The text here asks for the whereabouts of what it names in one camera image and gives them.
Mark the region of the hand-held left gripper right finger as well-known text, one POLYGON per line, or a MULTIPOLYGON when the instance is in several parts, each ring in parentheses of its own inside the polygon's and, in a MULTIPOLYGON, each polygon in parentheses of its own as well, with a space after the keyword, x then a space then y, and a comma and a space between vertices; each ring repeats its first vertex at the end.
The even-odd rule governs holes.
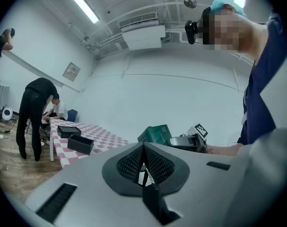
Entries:
POLYGON ((194 153, 144 143, 145 164, 153 183, 143 199, 153 209, 179 215, 169 227, 221 227, 246 169, 249 147, 236 156, 194 153))

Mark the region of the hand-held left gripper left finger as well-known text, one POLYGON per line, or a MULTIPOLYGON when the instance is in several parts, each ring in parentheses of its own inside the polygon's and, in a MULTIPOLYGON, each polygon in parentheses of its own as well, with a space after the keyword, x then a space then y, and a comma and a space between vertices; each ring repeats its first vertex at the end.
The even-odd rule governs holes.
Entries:
POLYGON ((58 227, 156 227, 157 219, 142 198, 125 197, 104 181, 102 168, 111 157, 133 144, 84 157, 37 187, 25 205, 36 212, 64 183, 77 188, 54 221, 58 227))

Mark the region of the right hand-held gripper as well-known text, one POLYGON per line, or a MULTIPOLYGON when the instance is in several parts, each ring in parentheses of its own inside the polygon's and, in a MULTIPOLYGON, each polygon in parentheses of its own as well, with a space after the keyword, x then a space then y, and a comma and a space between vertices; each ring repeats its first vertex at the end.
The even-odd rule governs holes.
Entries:
POLYGON ((208 132, 200 123, 198 123, 195 126, 190 127, 190 129, 185 134, 181 134, 180 137, 170 138, 169 146, 187 149, 197 153, 206 153, 207 135, 208 132))

